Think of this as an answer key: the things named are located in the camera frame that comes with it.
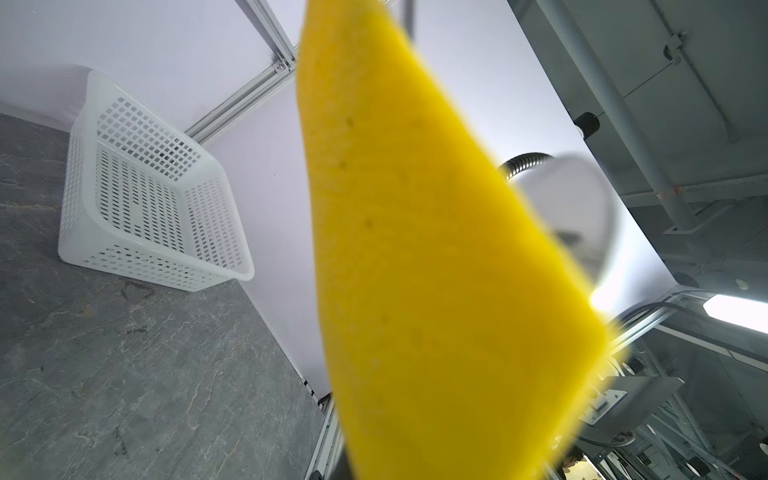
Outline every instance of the fluorescent light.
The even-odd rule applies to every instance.
[[[768,333],[768,303],[738,296],[715,295],[704,302],[704,310],[712,318]]]

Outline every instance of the basket rim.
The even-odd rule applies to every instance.
[[[95,93],[95,90],[99,88],[99,86],[103,84],[109,84],[111,87],[117,88],[120,90],[126,98],[130,98],[131,102],[135,102],[136,105],[141,106],[144,108],[145,111],[152,113],[152,110],[150,108],[147,108],[144,106],[141,102],[136,101],[133,96],[129,95],[125,92],[122,88],[117,86],[111,78],[109,78],[107,75],[96,71],[91,70],[91,72],[88,74],[88,86],[86,90],[85,95],[85,104],[83,105],[83,108],[81,110],[81,115],[85,114],[86,110],[88,109],[88,105],[93,102],[93,94]],[[236,280],[251,280],[253,278],[253,275],[255,273],[255,270],[253,268],[253,258],[250,255],[250,249],[248,248],[247,238],[245,237],[245,232],[243,231],[243,224],[240,222],[240,214],[237,210],[237,204],[235,204],[234,197],[232,195],[232,190],[230,187],[229,179],[227,178],[227,173],[224,171],[224,168],[221,166],[218,160],[208,153],[204,148],[200,146],[195,140],[187,136],[184,132],[180,132],[179,130],[171,127],[168,123],[163,121],[161,118],[159,118],[156,114],[152,113],[153,116],[155,116],[155,119],[162,123],[162,126],[168,129],[169,131],[172,131],[174,134],[176,134],[179,138],[181,138],[185,143],[191,144],[195,146],[196,148],[200,149],[200,152],[203,156],[206,157],[207,161],[210,161],[213,166],[215,166],[216,169],[218,169],[219,175],[224,179],[223,186],[224,186],[224,194],[227,196],[228,200],[230,200],[230,206],[232,207],[232,221],[234,223],[234,226],[236,228],[236,232],[238,233],[239,240],[242,240],[242,250],[243,250],[243,263],[245,264],[245,272],[240,273],[236,270],[231,270],[228,268],[225,268],[223,266],[218,266],[216,264],[207,262],[205,260],[201,260],[197,257],[193,257],[192,255],[184,252],[180,252],[179,250],[174,250],[170,247],[166,247],[164,245],[158,245],[157,243],[153,242],[152,240],[147,240],[142,237],[137,237],[133,234],[126,233],[123,230],[120,230],[116,228],[111,223],[107,222],[97,211],[96,211],[96,203],[95,201],[88,201],[86,199],[93,200],[96,198],[96,153],[95,149],[84,149],[85,152],[83,153],[83,162],[84,167],[81,170],[81,174],[83,175],[83,181],[80,184],[81,188],[81,206],[83,207],[84,212],[93,220],[100,228],[116,235],[117,237],[121,238],[122,240],[132,243],[133,245],[138,245],[142,249],[149,250],[150,254],[155,254],[161,257],[170,257],[171,260],[176,260],[179,263],[186,264],[188,266],[192,266],[201,270],[205,270],[210,273],[214,273],[221,276],[226,276],[229,278],[234,278]],[[96,138],[96,128],[95,124],[91,124],[90,122],[85,122],[85,125],[83,126],[83,135],[84,135],[84,144],[86,145],[93,145],[94,147],[96,144],[102,144],[105,147],[109,148],[110,150],[114,150],[114,148],[109,147],[108,145],[104,144],[103,142],[99,142]]]

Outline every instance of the basket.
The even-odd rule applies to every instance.
[[[96,71],[69,138],[58,253],[190,292],[253,278],[219,162]]]

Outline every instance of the white plastic basket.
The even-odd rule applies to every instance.
[[[70,134],[58,254],[191,292],[253,277],[219,162],[96,71]]]

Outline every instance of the gray marble surface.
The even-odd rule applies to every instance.
[[[239,284],[58,259],[67,142],[0,115],[0,478],[302,478],[323,414]]]

